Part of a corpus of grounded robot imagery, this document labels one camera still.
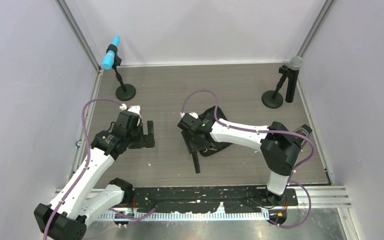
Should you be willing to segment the black zip tool case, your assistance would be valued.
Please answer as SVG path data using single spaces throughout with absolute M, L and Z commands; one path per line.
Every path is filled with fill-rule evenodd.
M 216 123 L 216 119 L 214 117 L 214 110 L 215 110 L 215 107 L 213 106 L 213 107 L 207 109 L 204 113 L 202 113 L 204 115 L 209 115 L 211 117 L 211 120 L 212 120 L 211 130 L 209 132 L 209 135 L 212 132 L 213 125 Z M 210 153 L 210 154 L 201 154 L 203 157 L 209 157 L 215 153 L 218 153 L 218 152 L 226 149 L 227 147 L 229 147 L 231 145 L 231 143 L 228 143 L 228 142 L 217 142 L 217 141 L 215 141 L 215 139 L 211 135 L 210 135 L 210 137 L 212 138 L 212 143 L 215 145 L 217 151 Z

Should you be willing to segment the black hair comb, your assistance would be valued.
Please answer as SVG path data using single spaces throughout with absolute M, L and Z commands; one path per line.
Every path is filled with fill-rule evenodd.
M 196 151 L 191 153 L 192 159 L 193 159 L 193 165 L 194 165 L 194 170 L 196 174 L 201 173 L 201 168 L 200 168 L 200 163 L 199 163 L 199 156 Z

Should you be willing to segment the silver thinning scissors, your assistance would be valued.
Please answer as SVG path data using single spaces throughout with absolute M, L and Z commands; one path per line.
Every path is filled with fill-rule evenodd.
M 207 147 L 204 148 L 201 152 L 203 154 L 210 154 L 210 153 L 215 153 L 217 151 L 216 146 L 213 143 L 210 143 Z

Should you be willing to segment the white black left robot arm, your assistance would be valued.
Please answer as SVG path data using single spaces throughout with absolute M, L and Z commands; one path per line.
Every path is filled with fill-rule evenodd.
M 103 173 L 127 149 L 153 148 L 154 123 L 144 134 L 140 106 L 123 109 L 108 130 L 97 133 L 78 171 L 49 204 L 40 203 L 34 217 L 45 238 L 81 240 L 87 227 L 115 205 L 128 207 L 135 192 L 131 183 L 116 177 L 104 190 L 87 199 Z

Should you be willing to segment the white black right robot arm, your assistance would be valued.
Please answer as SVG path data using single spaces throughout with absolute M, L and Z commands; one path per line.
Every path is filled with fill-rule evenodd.
M 286 197 L 285 189 L 298 155 L 305 145 L 300 131 L 289 132 L 283 124 L 274 121 L 269 126 L 251 126 L 215 119 L 208 113 L 180 114 L 178 127 L 190 154 L 203 157 L 214 155 L 232 144 L 262 153 L 268 168 L 269 180 L 265 198 L 271 205 L 279 205 Z

